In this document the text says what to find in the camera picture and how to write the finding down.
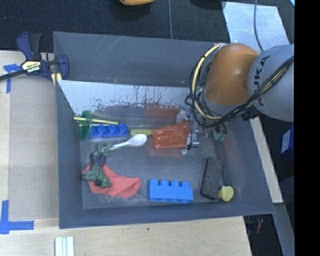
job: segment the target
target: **gray bin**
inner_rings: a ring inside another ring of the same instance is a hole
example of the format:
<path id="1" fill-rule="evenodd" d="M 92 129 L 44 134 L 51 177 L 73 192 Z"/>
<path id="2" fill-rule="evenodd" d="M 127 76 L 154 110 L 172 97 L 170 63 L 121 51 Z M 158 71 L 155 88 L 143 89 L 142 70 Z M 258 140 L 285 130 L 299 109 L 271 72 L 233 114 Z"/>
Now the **gray bin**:
<path id="1" fill-rule="evenodd" d="M 193 156 L 182 156 L 181 148 L 155 149 L 150 140 L 142 148 L 124 147 L 113 151 L 109 154 L 108 166 L 119 175 L 141 178 L 140 189 L 130 198 L 92 194 L 80 174 L 90 163 L 89 154 L 95 150 L 97 141 L 79 139 L 78 123 L 73 117 L 87 110 L 81 109 L 81 105 L 92 103 L 94 115 L 107 114 L 109 118 L 127 123 L 129 128 L 173 124 L 175 119 L 170 115 L 147 116 L 148 103 L 123 107 L 104 102 L 94 108 L 92 95 L 102 88 L 108 94 L 108 87 L 116 83 L 124 96 L 128 85 L 144 85 L 152 90 L 179 88 L 184 92 L 193 66 L 213 44 L 62 32 L 53 35 L 55 55 L 66 54 L 70 63 L 70 81 L 56 85 L 61 229 L 274 213 L 251 124 L 239 116 L 228 121 L 228 136 L 223 142 L 200 134 L 200 147 Z M 81 87 L 90 87 L 92 95 L 81 93 Z M 223 161 L 224 173 L 228 174 L 235 190 L 230 202 L 210 201 L 199 195 L 205 159 L 209 156 Z M 149 179 L 188 181 L 194 200 L 188 204 L 149 202 Z"/>

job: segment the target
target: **blue tape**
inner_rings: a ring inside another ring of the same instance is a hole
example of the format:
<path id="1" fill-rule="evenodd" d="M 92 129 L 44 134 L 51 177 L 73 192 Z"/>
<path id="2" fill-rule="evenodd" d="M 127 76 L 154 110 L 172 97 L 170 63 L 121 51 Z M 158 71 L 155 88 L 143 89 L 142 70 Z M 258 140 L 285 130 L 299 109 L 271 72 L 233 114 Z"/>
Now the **blue tape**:
<path id="1" fill-rule="evenodd" d="M 34 220 L 9 221 L 8 212 L 9 212 L 9 201 L 8 200 L 2 201 L 0 234 L 7 235 L 9 234 L 10 231 L 34 229 L 34 223 L 35 223 Z"/>

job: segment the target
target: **orange object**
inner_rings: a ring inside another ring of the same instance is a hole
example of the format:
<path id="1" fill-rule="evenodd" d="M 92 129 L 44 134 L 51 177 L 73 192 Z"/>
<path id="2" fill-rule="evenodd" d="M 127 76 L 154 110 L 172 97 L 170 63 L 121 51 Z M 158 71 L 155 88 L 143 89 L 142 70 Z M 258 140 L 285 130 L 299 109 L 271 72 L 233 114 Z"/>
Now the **orange object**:
<path id="1" fill-rule="evenodd" d="M 82 174 L 85 174 L 90 170 L 90 168 L 91 165 L 89 164 L 84 169 Z M 101 188 L 99 186 L 96 186 L 94 181 L 88 181 L 91 193 L 100 193 L 112 197 L 119 196 L 122 198 L 129 198 L 136 194 L 138 189 L 140 188 L 140 178 L 131 178 L 123 175 L 117 175 L 106 164 L 102 167 L 102 170 L 104 172 L 104 175 L 110 180 L 111 187 Z"/>
<path id="2" fill-rule="evenodd" d="M 154 129 L 152 142 L 156 148 L 178 148 L 187 145 L 191 133 L 188 121 Z"/>

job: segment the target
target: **green toy figure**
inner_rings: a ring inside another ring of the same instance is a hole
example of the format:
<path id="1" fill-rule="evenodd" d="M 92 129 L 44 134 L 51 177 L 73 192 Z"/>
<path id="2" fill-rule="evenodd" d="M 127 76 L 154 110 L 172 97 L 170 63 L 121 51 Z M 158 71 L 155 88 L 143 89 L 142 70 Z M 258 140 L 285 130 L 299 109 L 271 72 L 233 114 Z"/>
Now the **green toy figure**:
<path id="1" fill-rule="evenodd" d="M 91 155 L 91 168 L 85 174 L 82 174 L 82 179 L 85 181 L 95 182 L 96 186 L 100 186 L 102 189 L 110 188 L 111 182 L 105 176 L 103 166 L 107 161 L 108 152 L 111 149 L 112 144 L 108 143 L 103 150 L 103 145 L 98 144 L 98 148 Z"/>

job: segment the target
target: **yellow label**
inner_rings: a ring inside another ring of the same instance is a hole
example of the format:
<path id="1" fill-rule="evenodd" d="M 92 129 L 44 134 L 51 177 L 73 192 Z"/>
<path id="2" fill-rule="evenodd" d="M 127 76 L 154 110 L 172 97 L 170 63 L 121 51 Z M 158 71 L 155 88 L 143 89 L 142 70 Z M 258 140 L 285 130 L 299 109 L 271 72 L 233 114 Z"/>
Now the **yellow label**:
<path id="1" fill-rule="evenodd" d="M 23 70 L 27 70 L 28 73 L 38 71 L 40 69 L 40 61 L 27 61 L 22 65 Z"/>

